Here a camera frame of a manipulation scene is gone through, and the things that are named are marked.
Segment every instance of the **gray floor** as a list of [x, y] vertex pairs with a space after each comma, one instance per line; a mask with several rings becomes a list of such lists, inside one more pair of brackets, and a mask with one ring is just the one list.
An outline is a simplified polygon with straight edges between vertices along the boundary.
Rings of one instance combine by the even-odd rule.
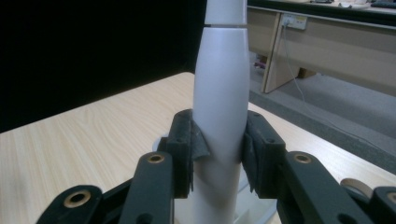
[[262, 74], [251, 66], [250, 102], [396, 174], [396, 97], [322, 74], [262, 93]]

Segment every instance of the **wooden table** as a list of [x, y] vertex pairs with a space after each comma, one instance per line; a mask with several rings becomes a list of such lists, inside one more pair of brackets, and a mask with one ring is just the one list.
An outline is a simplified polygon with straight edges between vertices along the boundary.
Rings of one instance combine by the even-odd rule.
[[[131, 178], [138, 159], [192, 108], [194, 76], [182, 73], [0, 134], [0, 223], [35, 223], [75, 185], [103, 192]], [[318, 157], [338, 181], [396, 186], [396, 176], [255, 105], [287, 143]]]

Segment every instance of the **white rocket model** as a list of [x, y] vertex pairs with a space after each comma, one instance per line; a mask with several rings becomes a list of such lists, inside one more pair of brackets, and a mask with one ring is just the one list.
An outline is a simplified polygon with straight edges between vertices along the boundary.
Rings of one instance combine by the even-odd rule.
[[247, 0], [208, 0], [192, 116], [210, 149], [194, 164], [193, 222], [233, 223], [248, 116]]

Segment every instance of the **power outlet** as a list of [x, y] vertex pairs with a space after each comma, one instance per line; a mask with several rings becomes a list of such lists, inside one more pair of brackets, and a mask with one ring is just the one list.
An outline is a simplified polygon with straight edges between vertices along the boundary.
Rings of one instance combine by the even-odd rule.
[[299, 30], [305, 30], [307, 17], [283, 14], [282, 25]]

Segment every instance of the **black background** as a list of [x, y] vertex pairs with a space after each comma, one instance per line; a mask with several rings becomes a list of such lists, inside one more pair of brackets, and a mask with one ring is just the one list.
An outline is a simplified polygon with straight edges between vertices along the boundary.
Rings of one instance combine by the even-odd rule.
[[198, 0], [30, 1], [0, 6], [0, 132], [194, 71]]

